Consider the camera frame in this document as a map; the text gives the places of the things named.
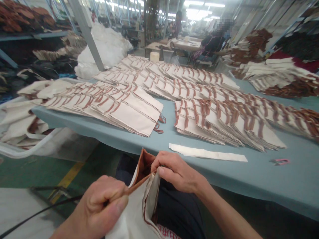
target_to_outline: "worker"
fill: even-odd
[[[117,176],[125,178],[130,175],[132,179],[136,165],[135,160],[125,156],[120,160]],[[151,172],[155,170],[161,176],[157,227],[163,238],[206,238],[197,204],[198,198],[212,214],[225,238],[261,238],[245,219],[218,195],[206,178],[191,168],[178,154],[159,152],[151,165]],[[113,177],[101,176],[87,189],[72,215],[54,232],[51,239],[104,237],[112,230],[128,204],[129,199],[125,195],[128,188],[125,183]],[[103,203],[106,201],[109,201],[109,204],[104,207]]]
[[[201,42],[201,49],[194,54],[193,60],[214,61],[225,41],[225,36],[229,35],[233,25],[232,20],[222,20],[217,30],[212,31]]]
[[[183,14],[182,11],[177,11],[176,13],[176,21],[175,21],[175,29],[173,30],[173,38],[178,38],[179,32],[182,29],[182,18]]]

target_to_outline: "white fabric strip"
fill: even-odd
[[[190,156],[190,157],[248,162],[246,157],[240,154],[212,152],[212,151],[207,151],[205,149],[190,148],[190,147],[185,147],[182,145],[171,144],[171,143],[169,144],[169,148],[175,152],[178,152],[185,156]]]

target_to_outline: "fingernail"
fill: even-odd
[[[158,167],[157,171],[158,171],[160,176],[164,175],[164,169],[162,167]]]
[[[117,202],[116,208],[117,210],[122,213],[129,202],[129,197],[127,195],[123,195]]]

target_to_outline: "hand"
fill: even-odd
[[[124,182],[101,176],[84,193],[72,215],[56,230],[54,238],[104,237],[115,225],[128,203]]]
[[[151,166],[159,175],[182,192],[197,193],[199,185],[206,179],[191,168],[178,154],[160,151]]]

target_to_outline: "pink clip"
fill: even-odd
[[[275,166],[284,165],[290,163],[289,159],[273,159],[270,160],[270,162],[273,162]]]

